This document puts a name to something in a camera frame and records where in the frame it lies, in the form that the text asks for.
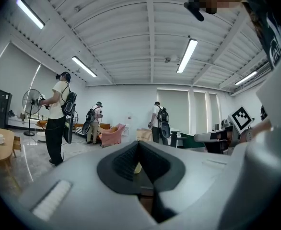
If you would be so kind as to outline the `black standing fan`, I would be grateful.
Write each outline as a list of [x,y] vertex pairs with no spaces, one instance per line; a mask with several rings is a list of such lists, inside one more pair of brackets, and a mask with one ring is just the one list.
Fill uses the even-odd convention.
[[38,105],[41,93],[36,89],[29,89],[23,96],[22,104],[23,110],[28,114],[28,129],[24,131],[24,135],[32,137],[35,134],[31,131],[31,117],[38,113],[41,106]]

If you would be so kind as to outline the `person's black printed t-shirt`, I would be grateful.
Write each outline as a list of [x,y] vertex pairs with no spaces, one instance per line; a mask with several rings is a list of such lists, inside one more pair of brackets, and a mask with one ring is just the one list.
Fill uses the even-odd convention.
[[281,61],[281,24],[266,3],[244,2],[243,5],[267,55],[270,68],[275,69]]

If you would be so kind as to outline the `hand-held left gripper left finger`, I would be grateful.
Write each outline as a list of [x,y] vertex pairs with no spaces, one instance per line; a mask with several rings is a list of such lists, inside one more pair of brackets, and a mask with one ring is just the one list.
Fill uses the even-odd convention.
[[136,195],[118,194],[99,178],[97,166],[125,143],[82,153],[35,180],[19,203],[56,230],[149,230],[157,225]]

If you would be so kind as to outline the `black backpack rig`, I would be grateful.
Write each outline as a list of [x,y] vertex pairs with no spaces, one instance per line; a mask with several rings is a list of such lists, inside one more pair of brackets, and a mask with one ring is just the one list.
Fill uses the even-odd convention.
[[85,118],[85,123],[83,124],[82,127],[82,134],[86,135],[89,128],[90,128],[90,124],[94,121],[95,119],[95,111],[93,108],[91,108]]
[[162,136],[164,138],[169,138],[170,137],[170,126],[169,126],[169,115],[167,113],[166,108],[159,107],[159,112],[157,115],[157,119],[159,122],[159,129],[162,133]]
[[67,96],[66,102],[61,106],[62,111],[65,115],[65,123],[64,123],[64,133],[63,137],[68,144],[72,142],[72,130],[73,130],[73,120],[75,114],[75,106],[76,106],[76,97],[77,94],[74,92],[70,92]]

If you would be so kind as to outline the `person's right forearm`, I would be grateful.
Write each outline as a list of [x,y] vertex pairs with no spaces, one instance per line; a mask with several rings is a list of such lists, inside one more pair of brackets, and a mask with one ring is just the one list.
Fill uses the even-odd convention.
[[256,136],[260,132],[271,130],[271,127],[271,122],[267,117],[266,119],[262,120],[260,123],[252,127],[252,134],[253,136]]

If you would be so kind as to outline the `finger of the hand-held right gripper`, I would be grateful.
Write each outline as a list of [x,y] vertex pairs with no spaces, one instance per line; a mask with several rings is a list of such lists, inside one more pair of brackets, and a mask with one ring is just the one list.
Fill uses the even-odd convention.
[[220,142],[227,141],[228,135],[226,130],[217,130],[208,133],[195,134],[194,140],[197,142]]

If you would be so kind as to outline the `white low cabinet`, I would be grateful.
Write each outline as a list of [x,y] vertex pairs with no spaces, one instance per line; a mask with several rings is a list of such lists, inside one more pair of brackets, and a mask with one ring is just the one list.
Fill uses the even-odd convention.
[[25,119],[22,120],[16,116],[9,117],[8,125],[15,128],[24,128],[24,129],[43,129],[46,128],[47,120],[38,120],[38,119]]

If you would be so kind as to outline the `black tall appliance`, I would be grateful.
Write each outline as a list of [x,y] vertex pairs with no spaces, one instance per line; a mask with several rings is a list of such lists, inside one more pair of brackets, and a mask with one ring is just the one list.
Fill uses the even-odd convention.
[[0,128],[8,127],[9,110],[12,100],[12,94],[0,90]]

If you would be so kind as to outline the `long ceiling light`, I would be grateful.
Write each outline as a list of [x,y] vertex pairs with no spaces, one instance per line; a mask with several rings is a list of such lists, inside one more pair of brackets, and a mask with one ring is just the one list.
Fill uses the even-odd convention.
[[245,76],[244,78],[242,78],[241,80],[239,80],[238,82],[235,83],[235,85],[240,85],[242,84],[243,82],[249,80],[250,78],[254,77],[255,75],[257,74],[256,71],[253,71],[252,73],[250,73],[249,75]]
[[78,66],[80,66],[83,70],[85,70],[89,75],[91,75],[92,77],[96,78],[97,74],[94,73],[91,69],[89,69],[79,58],[77,58],[76,56],[73,56],[72,61],[74,61]]
[[176,71],[177,74],[183,73],[183,71],[185,70],[191,56],[194,53],[194,50],[195,50],[197,44],[198,44],[197,40],[194,40],[194,39],[189,40],[189,42],[187,44],[187,47],[184,51],[183,57],[182,57],[179,65],[178,65],[178,68],[177,68],[177,71]]
[[24,0],[16,0],[16,4],[40,30],[44,28],[45,23]]

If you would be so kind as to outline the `white water dispenser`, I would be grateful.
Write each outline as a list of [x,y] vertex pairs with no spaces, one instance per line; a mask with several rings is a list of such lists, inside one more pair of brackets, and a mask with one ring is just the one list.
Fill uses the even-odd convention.
[[133,133],[133,115],[132,113],[128,113],[126,116],[126,134],[127,136],[131,136]]

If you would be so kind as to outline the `orange sofa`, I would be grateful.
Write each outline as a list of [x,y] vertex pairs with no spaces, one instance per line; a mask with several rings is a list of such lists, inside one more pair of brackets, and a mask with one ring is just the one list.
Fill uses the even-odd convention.
[[[85,139],[87,140],[87,134],[82,133],[82,128],[83,128],[83,124],[77,124],[75,128],[75,133],[77,135],[85,137]],[[97,131],[97,140],[99,141],[101,140],[102,137],[101,133],[113,133],[116,132],[117,130],[118,130],[117,126],[111,126],[110,124],[101,123]]]

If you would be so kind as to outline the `black faucet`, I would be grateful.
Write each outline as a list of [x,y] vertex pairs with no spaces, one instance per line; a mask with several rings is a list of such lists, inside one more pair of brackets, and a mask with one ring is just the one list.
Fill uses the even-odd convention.
[[183,141],[187,139],[187,137],[181,136],[182,132],[178,130],[172,130],[171,131],[171,141],[170,146],[174,148],[183,149]]

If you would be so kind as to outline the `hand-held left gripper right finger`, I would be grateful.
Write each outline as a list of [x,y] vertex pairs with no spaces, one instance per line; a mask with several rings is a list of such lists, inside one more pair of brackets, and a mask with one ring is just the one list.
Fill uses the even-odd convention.
[[241,149],[231,156],[139,143],[143,169],[153,178],[152,214],[142,230],[238,230],[233,193]]

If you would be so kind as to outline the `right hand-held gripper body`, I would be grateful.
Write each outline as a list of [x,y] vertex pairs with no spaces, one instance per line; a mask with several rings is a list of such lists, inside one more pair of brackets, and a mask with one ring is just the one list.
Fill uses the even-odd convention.
[[236,145],[252,139],[251,118],[244,107],[240,107],[221,122],[221,129],[203,134],[203,143],[208,153],[230,152]]

